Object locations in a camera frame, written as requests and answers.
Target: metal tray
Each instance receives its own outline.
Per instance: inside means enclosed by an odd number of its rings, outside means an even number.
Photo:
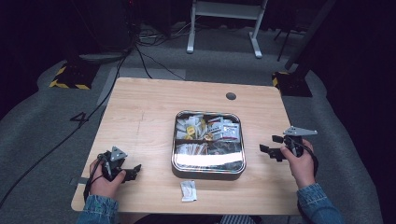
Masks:
[[[176,115],[172,171],[177,177],[235,180],[245,168],[241,121],[236,115],[188,110]]]

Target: white stand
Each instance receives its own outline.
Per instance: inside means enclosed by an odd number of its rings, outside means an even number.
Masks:
[[[256,58],[262,57],[259,44],[257,43],[257,33],[259,32],[260,25],[262,23],[262,16],[264,15],[265,6],[267,0],[262,1],[261,6],[245,6],[237,4],[227,3],[212,3],[212,2],[199,2],[193,0],[191,9],[191,30],[189,35],[189,43],[187,45],[187,52],[194,52],[194,40],[195,40],[195,16],[212,16],[212,17],[226,17],[226,18],[237,18],[245,20],[254,20],[256,25],[254,32],[249,32],[251,45],[254,49]]]

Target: gray carpet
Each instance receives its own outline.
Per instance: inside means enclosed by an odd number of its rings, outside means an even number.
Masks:
[[[186,35],[140,50],[186,80],[271,86],[271,75],[285,71],[283,65],[301,37],[290,36],[281,61],[277,62],[284,35],[274,41],[276,32],[260,31],[258,42],[263,57],[256,59],[248,40],[251,30],[202,30],[196,35],[193,54],[186,53]],[[154,78],[178,79],[150,58],[144,59]],[[19,176],[76,129],[78,123],[69,121],[72,117],[80,112],[90,114],[96,108],[117,66],[101,65],[89,91],[50,88],[63,63],[58,62],[44,72],[37,81],[39,92],[15,106],[0,121],[1,197]],[[120,75],[143,77],[142,68],[138,53],[133,51],[122,65]],[[307,137],[319,159],[317,181],[341,210],[346,223],[382,223],[375,186],[346,129],[326,100],[323,84],[313,72],[306,81],[312,98],[282,98],[292,125],[318,131],[318,135]],[[69,181],[80,176],[105,109],[101,106],[90,121],[18,184],[0,210],[1,223],[76,222],[78,212],[70,206],[75,188]],[[266,224],[288,221],[284,216],[262,217]],[[299,222],[300,217],[290,221]]]

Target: denim sleeve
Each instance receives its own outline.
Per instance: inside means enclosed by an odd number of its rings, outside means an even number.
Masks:
[[[119,203],[117,201],[103,196],[90,195],[78,217],[77,224],[113,224],[118,209]]]
[[[319,184],[299,189],[297,197],[304,213],[313,223],[345,223],[341,213],[332,205]]]

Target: hand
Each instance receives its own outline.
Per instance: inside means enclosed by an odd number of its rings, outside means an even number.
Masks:
[[[90,173],[92,173],[93,168],[95,167],[95,164],[97,163],[97,161],[98,160],[96,159],[93,163],[91,163]],[[90,194],[100,195],[100,196],[105,196],[107,198],[115,199],[117,189],[119,188],[120,184],[122,183],[122,181],[126,175],[126,172],[121,171],[116,176],[116,178],[114,178],[114,180],[110,182],[106,178],[103,177],[102,164],[103,164],[103,162],[101,161],[96,169],[95,174],[93,175],[93,178],[92,178],[93,183],[91,185]]]
[[[303,139],[303,145],[311,148],[312,152],[314,151],[311,143],[305,139]],[[299,189],[316,183],[314,177],[314,161],[306,150],[304,150],[303,155],[299,158],[295,157],[286,147],[281,147],[280,151],[289,161],[291,174],[296,179]]]

